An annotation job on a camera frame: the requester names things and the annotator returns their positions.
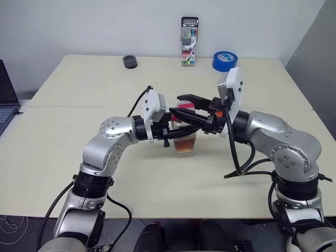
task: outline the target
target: laptop keyboard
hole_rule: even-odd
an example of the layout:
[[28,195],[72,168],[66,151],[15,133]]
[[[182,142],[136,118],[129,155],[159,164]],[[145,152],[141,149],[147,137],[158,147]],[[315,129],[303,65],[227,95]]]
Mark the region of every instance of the laptop keyboard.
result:
[[0,109],[0,123],[4,123],[14,109]]

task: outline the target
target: box of markers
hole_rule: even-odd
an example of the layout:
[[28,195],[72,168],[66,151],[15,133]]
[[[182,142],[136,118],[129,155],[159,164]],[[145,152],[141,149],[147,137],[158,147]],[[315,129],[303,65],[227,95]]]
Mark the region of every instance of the box of markers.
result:
[[181,44],[182,65],[195,65],[196,42],[198,36],[198,18],[182,17],[181,19]]

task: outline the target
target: laptop screen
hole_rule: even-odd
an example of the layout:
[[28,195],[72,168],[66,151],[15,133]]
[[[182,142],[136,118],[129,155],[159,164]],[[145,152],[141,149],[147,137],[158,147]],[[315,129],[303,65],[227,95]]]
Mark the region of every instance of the laptop screen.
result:
[[0,105],[2,104],[18,104],[16,93],[12,86],[6,71],[4,62],[0,60]]

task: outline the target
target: blue tape roll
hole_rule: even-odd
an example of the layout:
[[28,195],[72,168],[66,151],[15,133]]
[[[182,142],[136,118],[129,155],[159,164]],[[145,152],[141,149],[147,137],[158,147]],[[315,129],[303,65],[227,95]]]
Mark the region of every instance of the blue tape roll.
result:
[[228,72],[231,68],[236,67],[238,61],[237,55],[229,51],[219,51],[215,53],[212,67],[220,72]]

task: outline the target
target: laptop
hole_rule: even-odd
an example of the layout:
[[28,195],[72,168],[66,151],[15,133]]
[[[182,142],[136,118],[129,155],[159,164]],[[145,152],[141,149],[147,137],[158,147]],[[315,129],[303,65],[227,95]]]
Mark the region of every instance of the laptop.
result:
[[4,62],[0,59],[0,135],[18,114],[20,103],[6,71]]

